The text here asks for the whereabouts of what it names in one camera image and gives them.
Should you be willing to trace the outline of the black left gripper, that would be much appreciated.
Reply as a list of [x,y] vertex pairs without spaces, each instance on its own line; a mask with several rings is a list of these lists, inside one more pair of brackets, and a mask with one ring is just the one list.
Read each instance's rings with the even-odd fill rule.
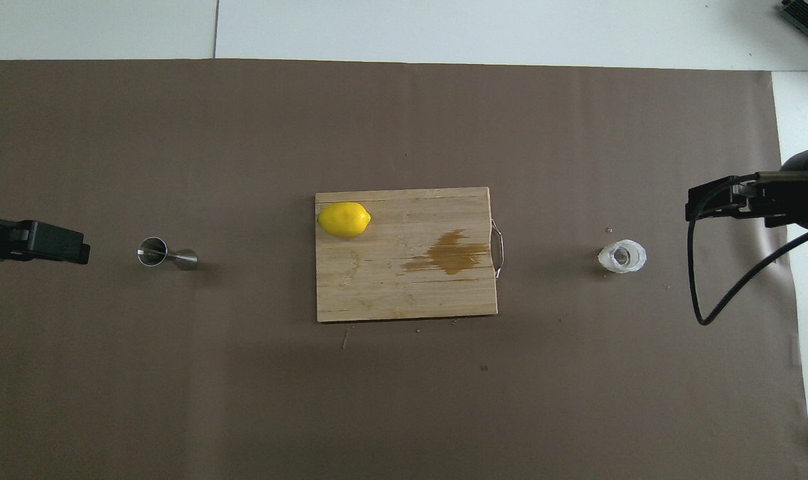
[[28,233],[28,254],[15,249],[21,236],[22,228],[19,222],[0,219],[0,262],[7,259],[27,262],[29,255],[36,259],[76,265],[87,265],[89,262],[91,247],[85,243],[85,236],[81,232],[32,221]]

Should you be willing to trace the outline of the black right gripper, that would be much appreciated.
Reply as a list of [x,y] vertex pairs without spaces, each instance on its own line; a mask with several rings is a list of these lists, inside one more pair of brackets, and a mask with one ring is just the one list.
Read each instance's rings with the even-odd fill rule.
[[745,207],[749,213],[763,219],[764,227],[776,228],[799,225],[808,230],[808,181],[749,182],[730,175],[703,183],[687,191],[685,221],[709,217],[727,217]]

